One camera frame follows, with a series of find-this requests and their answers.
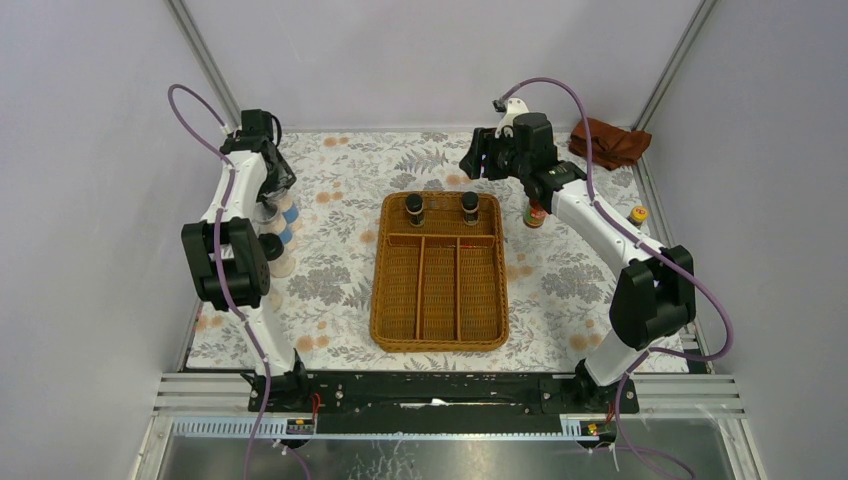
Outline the red sauce bottle yellow cap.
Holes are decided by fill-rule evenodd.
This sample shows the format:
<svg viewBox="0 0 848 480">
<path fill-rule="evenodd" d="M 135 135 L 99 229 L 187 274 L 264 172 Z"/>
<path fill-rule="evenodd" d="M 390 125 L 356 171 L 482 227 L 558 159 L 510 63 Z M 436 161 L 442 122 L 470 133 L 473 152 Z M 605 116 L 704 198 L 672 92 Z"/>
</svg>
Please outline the red sauce bottle yellow cap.
<svg viewBox="0 0 848 480">
<path fill-rule="evenodd" d="M 524 209 L 522 220 L 528 228 L 540 228 L 547 216 L 547 211 L 538 202 L 531 200 Z"/>
</svg>

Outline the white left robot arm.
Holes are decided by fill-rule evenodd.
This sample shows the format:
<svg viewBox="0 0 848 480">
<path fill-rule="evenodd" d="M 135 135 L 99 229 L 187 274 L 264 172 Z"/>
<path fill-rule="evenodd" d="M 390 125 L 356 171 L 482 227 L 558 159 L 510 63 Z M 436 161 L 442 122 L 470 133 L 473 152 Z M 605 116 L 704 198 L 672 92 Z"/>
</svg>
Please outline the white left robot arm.
<svg viewBox="0 0 848 480">
<path fill-rule="evenodd" d="M 278 149 L 279 120 L 261 109 L 244 110 L 241 125 L 217 152 L 222 174 L 202 219 L 183 226 L 181 241 L 201 301 L 234 314 L 255 362 L 250 382 L 288 411 L 309 401 L 310 385 L 296 350 L 271 325 L 271 266 L 286 252 L 279 234 L 261 227 L 276 196 L 296 176 Z"/>
</svg>

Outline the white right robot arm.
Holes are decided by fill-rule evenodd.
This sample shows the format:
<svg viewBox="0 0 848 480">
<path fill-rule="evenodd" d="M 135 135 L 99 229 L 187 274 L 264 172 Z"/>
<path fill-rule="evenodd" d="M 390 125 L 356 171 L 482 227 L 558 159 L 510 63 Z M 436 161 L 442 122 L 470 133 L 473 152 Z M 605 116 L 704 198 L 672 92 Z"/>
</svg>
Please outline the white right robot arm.
<svg viewBox="0 0 848 480">
<path fill-rule="evenodd" d="M 644 235 L 598 194 L 589 175 L 558 157 L 543 113 L 521 113 L 497 127 L 478 127 L 459 163 L 471 179 L 518 179 L 548 214 L 568 224 L 617 275 L 610 304 L 612 330 L 576 372 L 575 402 L 597 412 L 613 398 L 612 384 L 657 340 L 695 317 L 692 255 Z"/>
</svg>

